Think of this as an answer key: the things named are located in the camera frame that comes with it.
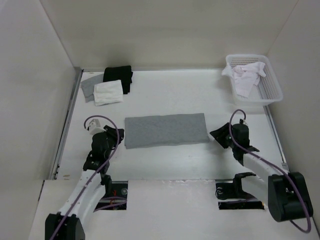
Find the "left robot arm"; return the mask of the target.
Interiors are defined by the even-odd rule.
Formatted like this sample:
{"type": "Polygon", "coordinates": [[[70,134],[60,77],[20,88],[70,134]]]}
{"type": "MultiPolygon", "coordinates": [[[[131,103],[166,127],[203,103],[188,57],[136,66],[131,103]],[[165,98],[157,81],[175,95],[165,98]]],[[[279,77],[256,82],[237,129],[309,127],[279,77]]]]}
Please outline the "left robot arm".
{"type": "Polygon", "coordinates": [[[84,240],[84,225],[94,213],[98,202],[112,195],[112,179],[107,174],[110,159],[122,142],[125,130],[89,126],[92,135],[88,153],[76,187],[60,210],[50,213],[45,220],[46,240],[84,240]]]}

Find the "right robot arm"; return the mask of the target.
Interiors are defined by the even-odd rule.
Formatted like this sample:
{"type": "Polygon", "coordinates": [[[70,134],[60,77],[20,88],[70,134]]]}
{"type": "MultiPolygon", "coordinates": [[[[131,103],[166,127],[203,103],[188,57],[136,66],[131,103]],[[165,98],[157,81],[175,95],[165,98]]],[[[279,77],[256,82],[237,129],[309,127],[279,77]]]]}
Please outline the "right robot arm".
{"type": "Polygon", "coordinates": [[[234,198],[256,198],[267,205],[276,222],[312,217],[314,210],[306,181],[299,172],[288,172],[262,160],[250,144],[249,127],[244,123],[222,127],[209,133],[248,172],[237,173],[229,191],[234,198]]]}

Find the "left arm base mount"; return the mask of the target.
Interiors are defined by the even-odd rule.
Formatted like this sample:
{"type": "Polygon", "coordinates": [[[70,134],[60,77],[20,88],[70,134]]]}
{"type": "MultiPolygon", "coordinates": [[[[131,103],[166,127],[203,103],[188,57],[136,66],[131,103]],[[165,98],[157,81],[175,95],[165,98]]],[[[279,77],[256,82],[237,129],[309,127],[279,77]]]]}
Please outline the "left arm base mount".
{"type": "Polygon", "coordinates": [[[128,181],[113,181],[112,184],[108,187],[108,190],[102,197],[102,199],[98,202],[96,208],[106,207],[108,205],[117,205],[108,208],[104,208],[104,210],[126,210],[127,204],[125,201],[128,198],[128,181]]]}

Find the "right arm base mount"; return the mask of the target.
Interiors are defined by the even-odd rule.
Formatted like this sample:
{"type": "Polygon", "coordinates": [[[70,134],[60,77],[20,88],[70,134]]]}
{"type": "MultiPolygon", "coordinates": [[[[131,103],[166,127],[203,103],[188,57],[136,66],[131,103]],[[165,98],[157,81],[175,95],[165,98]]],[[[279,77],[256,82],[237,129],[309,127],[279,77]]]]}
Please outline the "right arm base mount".
{"type": "Polygon", "coordinates": [[[232,180],[215,182],[215,196],[219,210],[264,210],[264,204],[253,195],[243,191],[241,180],[256,176],[252,172],[238,173],[232,180]]]}

